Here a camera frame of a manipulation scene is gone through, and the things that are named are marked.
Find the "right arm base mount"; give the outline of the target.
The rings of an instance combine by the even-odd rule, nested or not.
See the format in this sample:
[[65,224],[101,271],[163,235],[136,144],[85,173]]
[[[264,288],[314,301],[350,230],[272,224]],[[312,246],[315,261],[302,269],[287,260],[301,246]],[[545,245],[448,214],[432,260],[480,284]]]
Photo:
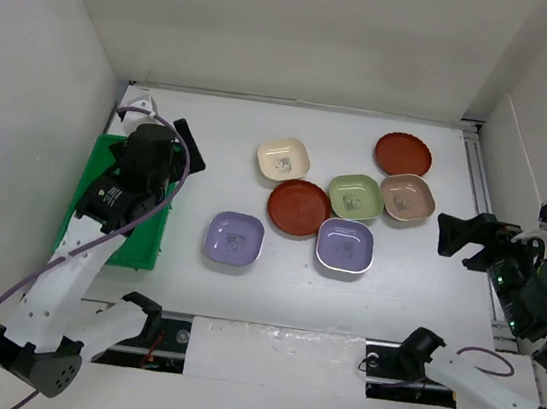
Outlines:
[[368,340],[365,346],[365,356],[358,364],[358,370],[365,378],[368,399],[457,408],[452,390],[424,379],[416,370],[404,368],[397,359],[397,343]]

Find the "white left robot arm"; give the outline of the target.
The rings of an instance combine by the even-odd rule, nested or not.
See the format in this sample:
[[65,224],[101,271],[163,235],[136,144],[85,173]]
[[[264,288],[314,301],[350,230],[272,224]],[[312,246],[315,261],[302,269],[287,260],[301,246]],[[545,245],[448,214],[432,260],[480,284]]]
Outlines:
[[0,367],[39,394],[58,396],[83,362],[125,340],[146,345],[161,306],[127,293],[83,324],[72,315],[105,263],[137,227],[166,211],[189,174],[206,168],[185,119],[145,123],[113,142],[113,159],[89,178],[48,266],[0,324]]

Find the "purple square plate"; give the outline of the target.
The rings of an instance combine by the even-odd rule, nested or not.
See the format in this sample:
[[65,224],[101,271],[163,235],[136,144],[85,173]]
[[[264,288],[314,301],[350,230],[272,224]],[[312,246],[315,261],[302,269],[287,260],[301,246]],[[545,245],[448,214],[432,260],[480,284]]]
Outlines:
[[373,264],[374,242],[373,233],[363,223],[330,218],[318,230],[315,254],[331,271],[363,274]]
[[260,256],[264,235],[264,226],[256,217],[223,211],[209,223],[203,250],[213,262],[247,267]]

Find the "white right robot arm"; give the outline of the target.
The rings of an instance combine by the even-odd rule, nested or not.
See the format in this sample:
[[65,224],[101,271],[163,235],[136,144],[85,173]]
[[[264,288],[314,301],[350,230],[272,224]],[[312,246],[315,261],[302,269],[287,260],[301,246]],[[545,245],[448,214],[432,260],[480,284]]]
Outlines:
[[[469,271],[489,276],[512,334],[545,344],[533,354],[547,373],[547,258],[539,237],[482,213],[471,219],[438,216],[438,254],[450,257],[467,244],[482,249],[463,262]],[[477,409],[547,409],[505,388],[490,375],[449,349],[425,327],[415,329],[399,346],[396,363],[408,378],[430,379],[451,389]]]

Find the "green square panda plate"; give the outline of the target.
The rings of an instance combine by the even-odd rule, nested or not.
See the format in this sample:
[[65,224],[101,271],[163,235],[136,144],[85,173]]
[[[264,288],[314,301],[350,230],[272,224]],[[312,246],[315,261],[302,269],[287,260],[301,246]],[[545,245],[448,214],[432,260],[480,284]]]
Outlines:
[[336,176],[328,190],[332,210],[342,219],[373,220],[384,211],[380,186],[367,175]]

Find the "red round plate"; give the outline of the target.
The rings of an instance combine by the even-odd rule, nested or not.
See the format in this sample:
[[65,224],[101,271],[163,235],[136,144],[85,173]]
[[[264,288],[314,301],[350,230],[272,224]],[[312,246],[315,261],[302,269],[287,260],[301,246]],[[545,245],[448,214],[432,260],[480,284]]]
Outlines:
[[331,216],[331,203],[321,187],[306,180],[280,183],[268,196],[267,214],[280,231],[314,235]]
[[409,133],[391,132],[375,145],[375,159],[390,175],[425,175],[432,166],[432,153],[422,140]]

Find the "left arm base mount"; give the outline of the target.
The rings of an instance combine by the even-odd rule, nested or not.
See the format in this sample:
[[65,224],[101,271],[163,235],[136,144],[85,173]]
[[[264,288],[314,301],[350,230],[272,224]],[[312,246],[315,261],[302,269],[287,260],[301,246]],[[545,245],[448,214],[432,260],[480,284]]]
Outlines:
[[102,365],[182,374],[191,337],[193,319],[164,316],[150,340],[128,339],[93,357]]

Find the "cream square panda plate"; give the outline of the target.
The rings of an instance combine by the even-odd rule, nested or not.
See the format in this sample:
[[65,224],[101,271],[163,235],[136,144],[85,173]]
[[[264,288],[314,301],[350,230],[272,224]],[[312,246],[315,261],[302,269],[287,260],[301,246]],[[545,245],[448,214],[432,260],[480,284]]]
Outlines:
[[305,144],[299,139],[275,139],[259,144],[257,161],[263,176],[275,182],[300,179],[311,169]]

